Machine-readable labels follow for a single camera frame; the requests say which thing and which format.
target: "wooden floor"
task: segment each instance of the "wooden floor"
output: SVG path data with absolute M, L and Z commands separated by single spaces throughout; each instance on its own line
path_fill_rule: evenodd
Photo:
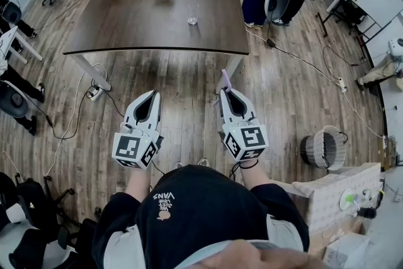
M 53 120 L 56 134 L 61 136 L 74 109 L 74 95 L 82 74 L 69 57 L 62 55 L 62 50 L 75 20 L 89 0 L 80 0 L 54 23 L 51 22 L 78 0 L 56 0 L 53 6 L 44 7 L 41 1 L 36 0 L 27 9 L 24 19 L 34 28 L 49 25 L 38 31 L 37 38 L 30 40 L 43 55 L 43 61 L 33 59 L 24 51 L 27 65 L 15 59 L 11 59 L 10 64 L 32 84 L 37 85 L 40 81 L 45 84 L 47 97 L 42 109 Z M 315 64 L 322 71 L 326 71 L 322 59 L 325 45 L 330 45 L 350 62 L 359 62 L 362 56 L 355 38 L 348 35 L 343 23 L 337 25 L 333 18 L 327 25 L 329 36 L 322 37 L 315 14 L 320 11 L 324 16 L 331 1 L 306 0 L 290 27 L 272 25 L 270 30 L 279 47 Z M 253 32 L 266 38 L 267 26 Z M 348 134 L 345 166 L 377 160 L 377 138 L 365 128 L 335 85 L 299 60 L 269 49 L 250 34 L 247 36 L 251 54 L 244 58 L 234 74 L 233 87 L 252 100 L 260 122 L 267 126 L 270 146 L 260 163 L 272 179 L 291 183 L 324 175 L 323 171 L 301 161 L 298 147 L 304 136 L 325 125 L 334 125 Z M 113 89 L 110 94 L 122 113 L 140 94 L 152 89 L 161 92 L 160 126 L 165 140 L 155 162 L 164 172 L 171 170 L 177 161 L 195 164 L 206 157 L 216 170 L 226 175 L 232 163 L 220 143 L 217 131 L 221 128 L 221 119 L 212 103 L 217 98 L 214 89 L 220 70 L 228 58 L 225 54 L 179 51 L 127 51 L 88 56 L 93 64 L 99 62 L 106 67 Z M 370 69 L 369 63 L 350 67 L 335 55 L 329 54 L 327 59 L 333 74 L 343 77 L 350 102 L 381 134 L 382 113 L 378 98 L 368 92 L 359 92 L 353 82 Z M 90 82 L 91 78 L 85 75 L 77 100 L 81 100 Z M 43 174 L 54 163 L 59 140 L 54 138 L 44 116 L 35 110 L 33 113 L 39 123 L 35 138 L 10 116 L 0 113 L 0 151 L 11 156 L 25 178 L 42 182 Z M 69 187 L 75 189 L 76 195 L 68 197 L 64 204 L 67 213 L 75 219 L 93 218 L 95 207 L 104 207 L 112 193 L 122 191 L 126 186 L 130 171 L 119 167 L 111 158 L 113 135 L 119 131 L 121 121 L 106 95 L 96 103 L 85 99 L 77 135 L 61 144 L 56 165 L 50 172 L 51 189 L 54 195 Z M 68 135 L 74 132 L 76 124 L 77 114 Z M 0 171 L 10 176 L 15 174 L 4 155 Z M 152 185 L 160 177 L 154 168 Z

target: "dark wooden table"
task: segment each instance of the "dark wooden table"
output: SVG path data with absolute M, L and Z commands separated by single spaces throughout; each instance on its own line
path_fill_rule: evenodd
M 189 25 L 188 5 L 197 24 Z M 105 89 L 110 85 L 80 54 L 108 50 L 177 49 L 232 55 L 229 77 L 249 54 L 239 0 L 90 0 L 64 48 Z M 224 86 L 222 79 L 217 86 Z

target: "trash can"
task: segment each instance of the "trash can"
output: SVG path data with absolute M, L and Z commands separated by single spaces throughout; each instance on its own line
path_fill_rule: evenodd
M 328 125 L 315 135 L 302 139 L 300 154 L 306 164 L 335 171 L 346 159 L 346 142 L 344 132 Z

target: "white box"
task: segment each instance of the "white box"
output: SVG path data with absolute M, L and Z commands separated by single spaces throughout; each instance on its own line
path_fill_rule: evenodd
M 323 262 L 334 269 L 356 268 L 356 264 L 362 262 L 369 242 L 370 238 L 349 232 L 327 246 Z

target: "black sleeve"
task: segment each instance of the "black sleeve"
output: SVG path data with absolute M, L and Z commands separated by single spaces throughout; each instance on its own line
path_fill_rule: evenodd
M 251 189 L 254 196 L 268 208 L 277 220 L 291 222 L 300 234 L 304 251 L 309 249 L 309 230 L 304 219 L 287 192 L 276 184 L 264 184 Z
M 103 268 L 103 255 L 109 238 L 114 232 L 134 226 L 139 206 L 140 202 L 126 193 L 112 195 L 106 204 L 95 229 L 91 252 L 98 268 Z

